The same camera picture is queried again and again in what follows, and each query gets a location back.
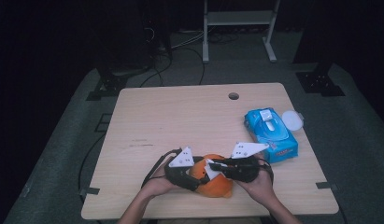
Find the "orange toy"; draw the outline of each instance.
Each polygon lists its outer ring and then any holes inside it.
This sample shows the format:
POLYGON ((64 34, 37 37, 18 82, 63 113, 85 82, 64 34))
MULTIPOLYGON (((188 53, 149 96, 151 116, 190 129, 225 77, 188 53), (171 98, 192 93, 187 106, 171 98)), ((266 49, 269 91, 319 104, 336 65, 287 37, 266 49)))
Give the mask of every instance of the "orange toy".
MULTIPOLYGON (((204 160, 197 162, 189 171, 189 175, 196 179, 201 179, 206 175, 206 159, 223 160, 224 157, 216 154, 204 156, 204 160)), ((233 181, 224 175, 217 175, 208 183, 200 185, 196 192, 210 198, 230 198, 232 196, 233 181)))

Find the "person's left hand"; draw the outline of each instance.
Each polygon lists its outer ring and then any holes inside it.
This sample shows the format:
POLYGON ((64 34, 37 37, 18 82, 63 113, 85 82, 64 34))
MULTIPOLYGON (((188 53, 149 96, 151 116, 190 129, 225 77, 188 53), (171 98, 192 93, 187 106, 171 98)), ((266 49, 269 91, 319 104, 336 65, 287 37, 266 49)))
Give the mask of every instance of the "person's left hand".
POLYGON ((165 165, 169 162, 168 159, 165 163, 163 163, 159 168, 157 168, 156 172, 150 178, 150 180, 145 184, 141 191, 148 194, 150 197, 156 197, 162 194, 167 193, 171 189, 179 189, 180 187, 172 184, 165 177, 165 165))

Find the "gray carpet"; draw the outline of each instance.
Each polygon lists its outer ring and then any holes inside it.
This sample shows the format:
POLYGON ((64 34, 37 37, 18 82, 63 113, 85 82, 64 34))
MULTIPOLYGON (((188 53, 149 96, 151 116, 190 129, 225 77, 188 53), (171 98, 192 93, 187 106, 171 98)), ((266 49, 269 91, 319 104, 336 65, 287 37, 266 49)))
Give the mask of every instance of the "gray carpet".
MULTIPOLYGON (((334 196, 348 223, 384 223, 384 123, 358 91, 352 77, 334 65, 329 76, 346 96, 322 97, 305 93, 295 73, 311 71, 315 64, 292 64, 301 33, 274 33, 277 62, 270 63, 262 35, 239 35, 227 44, 211 44, 210 63, 205 65, 203 85, 280 82, 294 108, 305 117, 305 131, 328 181, 338 187, 334 196)), ((172 35, 175 45, 190 38, 172 35)), ((187 48, 201 53, 201 42, 187 48)), ((168 65, 158 57, 157 69, 168 65)), ((129 79, 136 88, 154 70, 129 79)), ((203 73, 199 56, 189 49, 174 51, 171 66, 162 72, 165 86, 198 85, 203 73)), ((6 223, 93 223, 80 216, 78 175, 83 189, 89 187, 103 139, 96 127, 105 113, 112 113, 116 97, 86 101, 99 80, 96 70, 79 85, 51 139, 26 183, 24 192, 8 214, 6 223)), ((156 76, 144 87, 160 86, 156 76)), ((328 216, 298 216, 305 223, 344 223, 341 213, 328 216)), ((114 223, 115 220, 101 221, 114 223)))

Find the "table surface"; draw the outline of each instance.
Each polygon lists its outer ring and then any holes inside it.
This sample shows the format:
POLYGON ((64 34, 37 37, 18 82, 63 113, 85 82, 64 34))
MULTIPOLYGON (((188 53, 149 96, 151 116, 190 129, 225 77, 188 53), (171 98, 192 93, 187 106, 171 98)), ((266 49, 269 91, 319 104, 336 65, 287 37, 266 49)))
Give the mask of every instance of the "table surface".
MULTIPOLYGON (((154 163, 167 151, 189 146, 193 156, 225 157, 236 142, 252 142, 243 121, 257 108, 279 115, 293 109, 280 83, 157 87, 121 91, 110 121, 81 215, 85 219, 119 218, 138 193, 154 163), (229 98, 238 94, 237 100, 229 98)), ((274 189, 295 215, 334 214, 338 206, 305 131, 293 133, 299 156, 272 164, 274 189)), ((234 183, 231 198, 207 198, 186 189, 153 199, 144 218, 256 217, 268 215, 234 183)))

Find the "white round object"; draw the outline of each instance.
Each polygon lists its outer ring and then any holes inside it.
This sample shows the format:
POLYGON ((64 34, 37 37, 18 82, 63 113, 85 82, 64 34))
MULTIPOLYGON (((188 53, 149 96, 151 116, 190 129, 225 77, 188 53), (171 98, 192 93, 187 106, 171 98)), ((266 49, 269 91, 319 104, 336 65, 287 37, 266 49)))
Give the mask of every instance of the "white round object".
POLYGON ((282 121, 290 131, 297 131, 303 127, 303 120, 294 110, 285 111, 282 114, 282 121))

